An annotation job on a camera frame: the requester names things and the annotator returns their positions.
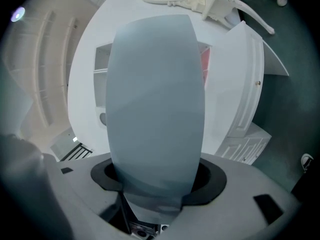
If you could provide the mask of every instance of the white wall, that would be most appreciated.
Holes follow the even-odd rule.
[[[89,0],[28,0],[23,7],[23,18],[7,29],[1,57],[33,100],[20,134],[48,152],[52,139],[70,128],[68,72],[98,6]]]
[[[0,59],[0,133],[19,135],[32,103],[33,100],[17,85]]]

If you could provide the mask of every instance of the dark green floor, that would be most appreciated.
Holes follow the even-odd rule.
[[[253,122],[272,135],[254,162],[288,191],[303,175],[300,158],[316,156],[320,140],[320,60],[313,37],[291,6],[279,7],[276,0],[242,0],[270,26],[270,35],[244,14],[246,23],[270,45],[287,68],[289,77],[264,75]]]

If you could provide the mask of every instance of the light fixture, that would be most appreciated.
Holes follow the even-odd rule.
[[[18,9],[15,10],[15,12],[11,16],[11,21],[12,22],[17,22],[20,20],[23,15],[25,14],[26,10],[23,7],[19,7]]]

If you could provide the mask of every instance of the white plastic arm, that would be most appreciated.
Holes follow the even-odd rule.
[[[263,26],[269,34],[273,35],[275,30],[269,26],[249,5],[240,0],[235,1],[235,7],[254,18],[261,26]]]

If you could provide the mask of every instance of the white shelf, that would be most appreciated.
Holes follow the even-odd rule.
[[[106,106],[107,72],[93,74],[94,97],[96,107]]]
[[[103,70],[108,67],[111,48],[112,48],[112,43],[96,48],[94,71]]]

